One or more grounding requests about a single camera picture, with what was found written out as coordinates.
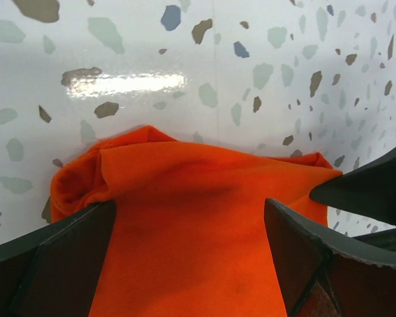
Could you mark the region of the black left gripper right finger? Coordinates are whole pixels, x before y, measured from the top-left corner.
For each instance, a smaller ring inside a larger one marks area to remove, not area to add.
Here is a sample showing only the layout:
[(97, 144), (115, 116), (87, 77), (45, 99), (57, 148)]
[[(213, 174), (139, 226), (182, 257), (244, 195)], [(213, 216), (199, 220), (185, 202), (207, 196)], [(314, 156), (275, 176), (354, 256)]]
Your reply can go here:
[(349, 237), (273, 199), (264, 222), (288, 316), (396, 316), (396, 229)]

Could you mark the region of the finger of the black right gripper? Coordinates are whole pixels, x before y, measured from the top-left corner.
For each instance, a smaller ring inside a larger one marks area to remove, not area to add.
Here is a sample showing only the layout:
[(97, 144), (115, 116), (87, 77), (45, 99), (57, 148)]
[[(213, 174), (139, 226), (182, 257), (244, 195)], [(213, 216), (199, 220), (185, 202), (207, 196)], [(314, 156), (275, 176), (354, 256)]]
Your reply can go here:
[(310, 199), (396, 226), (396, 147), (369, 164), (316, 186)]

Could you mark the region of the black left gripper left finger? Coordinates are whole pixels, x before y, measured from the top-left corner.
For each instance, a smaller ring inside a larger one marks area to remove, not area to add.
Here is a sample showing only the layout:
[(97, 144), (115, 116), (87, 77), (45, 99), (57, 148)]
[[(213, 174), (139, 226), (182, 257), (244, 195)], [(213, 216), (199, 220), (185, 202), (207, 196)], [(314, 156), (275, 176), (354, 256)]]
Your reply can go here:
[(0, 316), (88, 316), (116, 219), (90, 205), (0, 245)]

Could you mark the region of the orange t shirt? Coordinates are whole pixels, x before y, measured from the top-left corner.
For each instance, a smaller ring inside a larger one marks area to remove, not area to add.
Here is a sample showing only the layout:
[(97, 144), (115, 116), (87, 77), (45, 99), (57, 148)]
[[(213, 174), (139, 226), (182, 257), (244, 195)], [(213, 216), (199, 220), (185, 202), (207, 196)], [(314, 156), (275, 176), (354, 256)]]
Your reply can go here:
[(117, 205), (91, 316), (285, 316), (264, 225), (273, 198), (321, 224), (319, 153), (267, 158), (151, 126), (95, 144), (51, 181), (51, 217)]

